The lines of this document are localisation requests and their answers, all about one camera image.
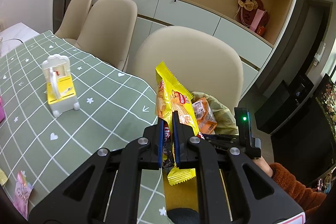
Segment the green checkered tablecloth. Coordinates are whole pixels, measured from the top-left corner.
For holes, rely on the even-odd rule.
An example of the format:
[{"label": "green checkered tablecloth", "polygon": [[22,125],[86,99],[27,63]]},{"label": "green checkered tablecloth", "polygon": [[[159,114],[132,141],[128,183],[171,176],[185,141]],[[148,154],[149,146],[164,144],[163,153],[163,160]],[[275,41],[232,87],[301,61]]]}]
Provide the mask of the green checkered tablecloth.
[{"label": "green checkered tablecloth", "polygon": [[[52,54],[70,59],[80,110],[55,119],[47,104],[41,64]],[[121,72],[47,31],[0,59],[0,168],[13,200],[16,176],[34,186],[29,211],[101,147],[116,150],[156,123],[155,93],[142,79]],[[137,223],[169,223],[161,170],[144,170]]]}]

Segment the orange sleeve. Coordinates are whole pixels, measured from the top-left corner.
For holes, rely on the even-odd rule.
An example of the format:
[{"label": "orange sleeve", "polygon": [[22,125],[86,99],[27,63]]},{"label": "orange sleeve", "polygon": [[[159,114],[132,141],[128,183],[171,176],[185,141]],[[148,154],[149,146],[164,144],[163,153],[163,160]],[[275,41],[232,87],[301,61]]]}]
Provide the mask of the orange sleeve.
[{"label": "orange sleeve", "polygon": [[326,194],[313,192],[298,182],[285,167],[279,163],[271,164],[273,180],[285,190],[306,212],[307,217],[312,214],[324,201]]}]

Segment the white flower pattern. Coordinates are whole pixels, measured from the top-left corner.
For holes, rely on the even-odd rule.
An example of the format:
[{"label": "white flower pattern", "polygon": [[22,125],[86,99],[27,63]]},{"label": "white flower pattern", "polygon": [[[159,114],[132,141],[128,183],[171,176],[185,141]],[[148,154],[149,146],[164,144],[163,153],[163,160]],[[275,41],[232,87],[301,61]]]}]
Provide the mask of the white flower pattern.
[{"label": "white flower pattern", "polygon": [[94,102],[94,100],[93,100],[93,98],[87,98],[86,102],[89,103],[89,104],[92,104]]},{"label": "white flower pattern", "polygon": [[167,214],[166,208],[163,207],[162,209],[159,209],[160,216],[165,216]]}]

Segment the yellow wrapper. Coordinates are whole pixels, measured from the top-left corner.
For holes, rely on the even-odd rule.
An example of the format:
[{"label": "yellow wrapper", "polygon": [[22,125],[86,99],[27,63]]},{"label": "yellow wrapper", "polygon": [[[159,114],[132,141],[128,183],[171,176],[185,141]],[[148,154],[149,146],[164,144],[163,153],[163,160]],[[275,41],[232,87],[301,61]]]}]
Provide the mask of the yellow wrapper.
[{"label": "yellow wrapper", "polygon": [[3,187],[8,180],[8,177],[6,176],[5,172],[0,169],[0,185]]},{"label": "yellow wrapper", "polygon": [[[192,94],[175,78],[164,62],[156,67],[156,81],[158,87],[155,114],[168,123],[170,132],[174,134],[173,112],[177,110],[180,122],[191,126],[194,135],[197,136],[199,129],[191,104]],[[194,176],[196,176],[195,169],[180,170],[175,166],[168,174],[168,181],[170,185],[174,185]]]}]

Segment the white heart pattern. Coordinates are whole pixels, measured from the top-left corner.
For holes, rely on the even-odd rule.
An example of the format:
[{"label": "white heart pattern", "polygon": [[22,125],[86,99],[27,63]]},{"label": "white heart pattern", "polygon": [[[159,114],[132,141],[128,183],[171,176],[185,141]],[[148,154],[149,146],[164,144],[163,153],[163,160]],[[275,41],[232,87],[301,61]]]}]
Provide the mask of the white heart pattern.
[{"label": "white heart pattern", "polygon": [[55,133],[51,133],[50,134],[50,140],[53,141],[53,140],[57,140],[58,139],[58,135],[55,135]]}]

